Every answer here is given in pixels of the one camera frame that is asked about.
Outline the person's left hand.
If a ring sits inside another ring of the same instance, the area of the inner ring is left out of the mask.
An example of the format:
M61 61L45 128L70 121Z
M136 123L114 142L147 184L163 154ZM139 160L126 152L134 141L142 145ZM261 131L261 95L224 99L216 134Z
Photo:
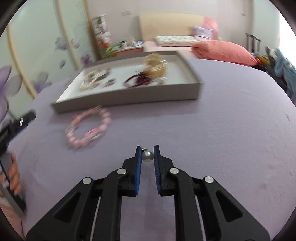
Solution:
M18 165L16 163L16 156L14 153L11 153L11 166L8 171L8 176L11 179L10 190L12 190L15 195L20 194L22 191L22 185L20 182L20 173L18 171Z

